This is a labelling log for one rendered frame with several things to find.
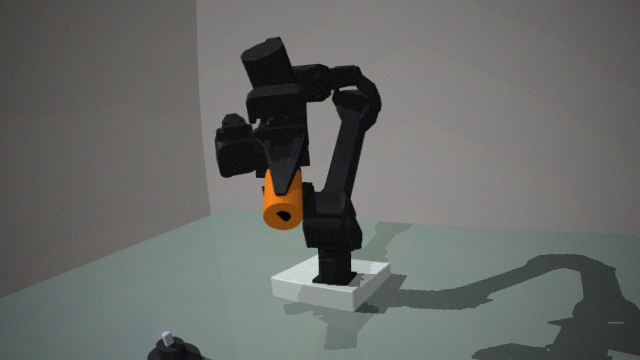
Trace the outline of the orange knob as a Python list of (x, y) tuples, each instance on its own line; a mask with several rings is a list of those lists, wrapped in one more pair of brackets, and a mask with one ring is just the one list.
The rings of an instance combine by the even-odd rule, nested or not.
[(297, 227), (302, 222), (302, 176), (298, 169), (285, 196), (275, 196), (270, 177), (266, 173), (263, 218), (266, 224), (278, 230)]

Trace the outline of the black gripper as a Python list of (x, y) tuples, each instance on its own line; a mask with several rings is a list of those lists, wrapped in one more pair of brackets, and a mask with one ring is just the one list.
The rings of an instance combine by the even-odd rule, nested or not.
[[(304, 88), (295, 84), (259, 86), (246, 97), (248, 121), (261, 120), (252, 130), (254, 151), (261, 154), (263, 169), (270, 169), (275, 196), (285, 196), (297, 170), (310, 166), (309, 137)], [(316, 213), (312, 182), (302, 182), (303, 219)]]

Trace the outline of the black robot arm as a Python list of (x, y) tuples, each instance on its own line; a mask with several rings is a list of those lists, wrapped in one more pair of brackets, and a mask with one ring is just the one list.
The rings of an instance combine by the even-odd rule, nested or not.
[[(375, 84), (355, 65), (329, 68), (322, 64), (292, 66), (280, 37), (246, 49), (240, 58), (252, 84), (302, 86), (306, 103), (332, 100), (342, 121), (324, 189), (315, 192), (316, 213), (303, 219), (307, 248), (318, 248), (319, 274), (312, 283), (349, 285), (351, 251), (362, 248), (362, 231), (351, 201), (365, 132), (377, 121), (382, 100)], [(339, 88), (356, 86), (358, 89)], [(221, 176), (229, 178), (256, 170), (266, 178), (261, 154), (253, 148), (252, 125), (236, 113), (227, 114), (216, 130), (216, 161)]]

